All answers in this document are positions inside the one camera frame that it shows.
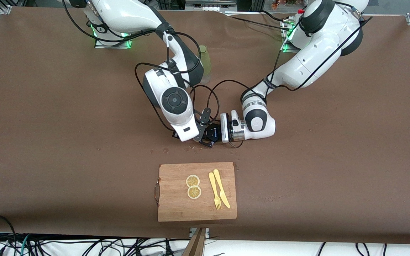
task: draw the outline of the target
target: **brown table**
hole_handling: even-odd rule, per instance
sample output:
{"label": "brown table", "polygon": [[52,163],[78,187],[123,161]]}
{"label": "brown table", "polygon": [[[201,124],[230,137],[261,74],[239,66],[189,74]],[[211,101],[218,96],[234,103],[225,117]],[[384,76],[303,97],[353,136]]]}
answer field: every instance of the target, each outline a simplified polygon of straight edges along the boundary
{"label": "brown table", "polygon": [[[210,86],[251,86],[272,69],[276,29],[162,14],[208,46]],[[410,26],[376,16],[364,32],[312,86],[270,94],[273,137],[207,149],[172,138],[135,80],[138,62],[165,60],[155,35],[96,50],[64,10],[13,8],[0,16],[0,214],[25,233],[187,237],[202,225],[220,239],[410,243]],[[242,87],[216,92],[221,112],[241,111]],[[159,164],[219,161],[236,164],[238,218],[158,223]]]}

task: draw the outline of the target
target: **teal cable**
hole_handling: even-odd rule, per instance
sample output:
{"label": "teal cable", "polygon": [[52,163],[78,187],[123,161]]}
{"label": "teal cable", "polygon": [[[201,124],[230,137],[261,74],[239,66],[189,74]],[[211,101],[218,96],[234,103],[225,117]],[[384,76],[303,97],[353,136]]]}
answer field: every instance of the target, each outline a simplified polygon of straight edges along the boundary
{"label": "teal cable", "polygon": [[25,250],[25,244],[26,244],[26,240],[28,240],[28,236],[30,236],[29,234],[25,236],[25,239],[23,239],[23,243],[21,244],[21,249],[20,249],[20,255],[23,256],[23,251]]}

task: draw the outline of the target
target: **white floor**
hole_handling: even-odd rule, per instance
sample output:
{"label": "white floor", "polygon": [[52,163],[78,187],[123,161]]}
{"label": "white floor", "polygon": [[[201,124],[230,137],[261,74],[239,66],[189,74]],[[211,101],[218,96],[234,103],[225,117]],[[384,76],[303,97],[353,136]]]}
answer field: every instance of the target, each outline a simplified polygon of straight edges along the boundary
{"label": "white floor", "polygon": [[[135,240],[123,240],[125,245],[132,245]],[[187,241],[171,242],[173,251],[186,248]],[[224,253],[224,256],[317,256],[322,243],[317,242],[268,242],[268,241],[235,241],[235,240],[210,240],[205,246],[204,256],[216,256]],[[57,244],[49,243],[42,246],[52,256],[80,256],[91,245],[91,243],[82,244]],[[383,255],[383,244],[366,244],[371,256]],[[122,248],[114,246],[122,253]],[[366,251],[360,244],[361,251],[366,255]],[[101,246],[96,246],[88,256],[97,256]],[[142,250],[142,255],[158,255],[158,252],[164,252],[162,248],[150,248]],[[102,256],[119,256],[116,250],[106,250]],[[389,244],[386,251],[387,256],[410,256],[410,245]],[[13,256],[13,250],[7,249],[3,256]],[[321,256],[359,256],[355,249],[354,243],[326,243],[322,250]]]}

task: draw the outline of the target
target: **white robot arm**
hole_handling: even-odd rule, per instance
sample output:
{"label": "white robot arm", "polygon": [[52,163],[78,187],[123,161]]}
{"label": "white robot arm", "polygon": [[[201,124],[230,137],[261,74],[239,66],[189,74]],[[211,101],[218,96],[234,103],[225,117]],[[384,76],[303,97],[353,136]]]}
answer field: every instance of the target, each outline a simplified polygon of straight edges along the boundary
{"label": "white robot arm", "polygon": [[174,57],[169,65],[147,71],[143,77],[143,89],[151,103],[162,110],[167,121],[175,129],[181,141],[199,134],[189,86],[200,83],[203,66],[198,57],[174,32],[172,26],[151,6],[138,0],[68,0],[73,7],[83,8],[97,38],[102,44],[112,46],[123,41],[119,34],[131,34],[143,30],[155,33],[172,50]]}
{"label": "white robot arm", "polygon": [[256,86],[244,91],[241,95],[244,120],[239,119],[235,110],[232,110],[230,117],[226,113],[221,114],[222,141],[227,143],[272,136],[275,133],[275,119],[268,113],[266,96],[282,85],[290,90],[309,86],[340,56],[353,52],[363,38],[361,29],[354,33],[360,27],[358,10],[363,11],[366,5],[368,0],[345,0],[340,3],[316,0],[306,7],[303,15],[294,16],[296,25],[288,40],[301,50]]}

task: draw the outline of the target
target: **knife blade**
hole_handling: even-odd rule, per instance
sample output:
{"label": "knife blade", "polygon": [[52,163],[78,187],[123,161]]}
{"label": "knife blade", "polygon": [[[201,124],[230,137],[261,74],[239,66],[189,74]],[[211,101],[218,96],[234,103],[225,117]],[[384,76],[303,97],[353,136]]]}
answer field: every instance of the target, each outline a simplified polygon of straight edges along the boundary
{"label": "knife blade", "polygon": [[213,174],[215,175],[215,178],[218,181],[219,190],[220,190],[219,196],[221,197],[221,200],[226,205],[226,207],[230,208],[231,205],[229,204],[229,201],[227,200],[227,197],[226,197],[226,193],[224,193],[224,188],[222,187],[221,176],[219,175],[219,170],[214,169]]}

